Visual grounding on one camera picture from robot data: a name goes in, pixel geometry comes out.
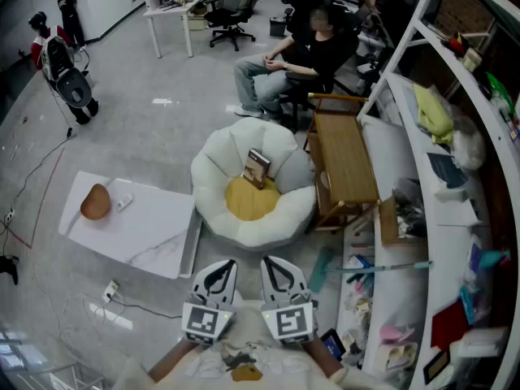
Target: remote control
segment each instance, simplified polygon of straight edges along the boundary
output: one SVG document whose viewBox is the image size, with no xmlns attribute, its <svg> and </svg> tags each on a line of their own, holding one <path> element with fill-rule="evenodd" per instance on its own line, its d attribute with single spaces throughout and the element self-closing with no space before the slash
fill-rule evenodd
<svg viewBox="0 0 520 390">
<path fill-rule="evenodd" d="M 117 203 L 117 209 L 122 211 L 125 206 L 127 206 L 130 202 L 132 202 L 133 196 L 129 193 L 126 197 L 124 197 L 121 201 Z"/>
</svg>

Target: plug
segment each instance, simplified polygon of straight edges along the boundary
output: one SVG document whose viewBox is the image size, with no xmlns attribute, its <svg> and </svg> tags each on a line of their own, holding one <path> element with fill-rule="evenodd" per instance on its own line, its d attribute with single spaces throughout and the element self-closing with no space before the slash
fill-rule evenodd
<svg viewBox="0 0 520 390">
<path fill-rule="evenodd" d="M 11 211 L 9 212 L 9 214 L 7 214 L 6 216 L 6 224 L 9 225 L 11 223 L 11 220 L 13 219 L 13 217 L 15 216 L 15 210 L 13 210 L 11 208 Z"/>
<path fill-rule="evenodd" d="M 118 289 L 119 285 L 114 280 L 111 280 L 108 286 L 106 286 L 105 292 L 102 294 L 103 301 L 106 303 L 110 302 Z"/>
</svg>

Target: yellow cushion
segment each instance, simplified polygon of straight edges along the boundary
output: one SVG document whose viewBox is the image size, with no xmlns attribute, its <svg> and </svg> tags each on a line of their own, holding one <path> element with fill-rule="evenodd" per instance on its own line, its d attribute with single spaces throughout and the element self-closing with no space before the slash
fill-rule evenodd
<svg viewBox="0 0 520 390">
<path fill-rule="evenodd" d="M 262 189 L 256 189 L 242 176 L 231 180 L 226 188 L 227 208 L 242 221 L 255 221 L 275 209 L 281 197 L 275 182 L 266 178 Z"/>
</svg>

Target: marble table top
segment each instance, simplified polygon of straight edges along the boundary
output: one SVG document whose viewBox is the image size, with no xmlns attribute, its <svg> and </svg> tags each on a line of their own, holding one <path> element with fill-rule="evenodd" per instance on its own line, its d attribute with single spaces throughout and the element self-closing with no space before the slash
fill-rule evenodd
<svg viewBox="0 0 520 390">
<path fill-rule="evenodd" d="M 80 213 L 81 202 L 94 184 L 106 187 L 111 202 L 108 214 L 98 221 L 90 221 Z M 129 193 L 133 196 L 132 202 L 118 211 L 117 203 Z M 58 232 L 119 262 L 176 279 L 186 270 L 186 262 L 183 262 L 181 272 L 185 251 L 190 254 L 188 276 L 193 268 L 202 224 L 196 215 L 191 195 L 79 171 Z"/>
</svg>

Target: wooden bowl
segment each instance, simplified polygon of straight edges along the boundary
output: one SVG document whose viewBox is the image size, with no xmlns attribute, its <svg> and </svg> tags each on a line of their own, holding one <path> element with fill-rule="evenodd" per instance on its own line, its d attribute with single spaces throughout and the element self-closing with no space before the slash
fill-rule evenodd
<svg viewBox="0 0 520 390">
<path fill-rule="evenodd" d="M 95 184 L 89 195 L 81 203 L 80 211 L 86 219 L 97 221 L 103 218 L 111 208 L 111 197 L 106 188 Z"/>
</svg>

